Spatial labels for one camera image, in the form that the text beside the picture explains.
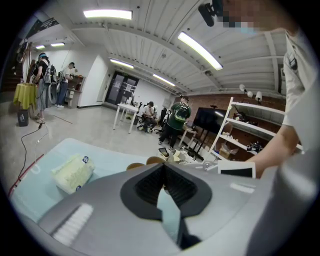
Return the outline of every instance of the white metal rack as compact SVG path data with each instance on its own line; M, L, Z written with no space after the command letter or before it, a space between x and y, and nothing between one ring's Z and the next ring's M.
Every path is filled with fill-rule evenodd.
M247 150L246 145L243 145L243 144L239 143L238 141L236 141L235 139L232 139L228 136L222 135L222 131L224 129L224 126L227 123L232 123L233 127L237 128L241 131L244 131L246 133L252 134L254 136L260 137L262 139L265 139L267 141L270 141L276 135L274 132L263 129L261 127L229 118L228 116L229 116L230 110L232 109L232 106L235 106L239 112L244 112L248 117L254 117L257 119L261 119L266 122L273 123L273 124L276 124L279 126L281 126L281 124L284 120L285 112L283 112L281 110L277 110L274 108L265 107L265 106L261 106L261 105L234 102L233 100L234 100L234 98L231 97L228 109L226 111L225 117L224 117L223 122L221 124L221 128L220 128L207 156L204 158L203 161L205 161L209 157L210 154L214 155L215 157L219 158L220 160L227 160L226 158L222 157L221 155L219 155L218 153L216 153L213 150L219 138L222 138L222 139L238 146L241 149ZM303 150L303 147L301 145L297 145L296 147L301 151ZM250 153L253 155L257 154L255 151L251 151Z

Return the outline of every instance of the green tablecloth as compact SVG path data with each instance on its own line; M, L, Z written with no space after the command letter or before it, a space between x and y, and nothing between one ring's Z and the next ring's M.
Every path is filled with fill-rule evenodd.
M30 104L36 105L37 87L31 83L18 83L15 88L13 103L27 110Z

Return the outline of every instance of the white tablet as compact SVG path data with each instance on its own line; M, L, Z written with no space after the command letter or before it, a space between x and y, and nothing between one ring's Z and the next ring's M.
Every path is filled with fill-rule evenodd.
M256 165L254 162L218 160L218 174L236 175L256 178Z

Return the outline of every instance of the tv screen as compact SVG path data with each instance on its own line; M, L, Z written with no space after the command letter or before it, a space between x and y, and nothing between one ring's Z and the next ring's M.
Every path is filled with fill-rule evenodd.
M221 124L224 121L227 111L222 109L213 109L199 107L194 118L193 124L209 132L217 134Z

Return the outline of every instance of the shoe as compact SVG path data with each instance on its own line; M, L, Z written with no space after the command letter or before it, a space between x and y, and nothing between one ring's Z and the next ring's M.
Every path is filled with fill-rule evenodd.
M46 123L44 118L39 118L39 119L36 120L36 122L38 124L45 124Z

